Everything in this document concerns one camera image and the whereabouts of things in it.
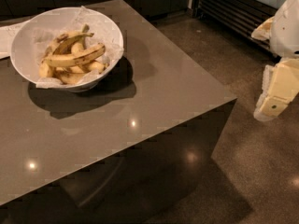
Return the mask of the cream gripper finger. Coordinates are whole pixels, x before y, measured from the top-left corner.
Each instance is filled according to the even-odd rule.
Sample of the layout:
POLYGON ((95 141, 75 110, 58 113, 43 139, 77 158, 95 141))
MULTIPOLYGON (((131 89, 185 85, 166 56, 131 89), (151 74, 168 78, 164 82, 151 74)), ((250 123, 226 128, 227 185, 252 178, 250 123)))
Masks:
POLYGON ((251 37, 256 40, 265 41, 272 38, 272 24, 274 18, 271 17, 261 23, 254 31, 251 33, 251 37))
POLYGON ((299 93, 299 60, 283 59, 263 71, 262 94, 253 117, 258 121, 277 118, 299 93))

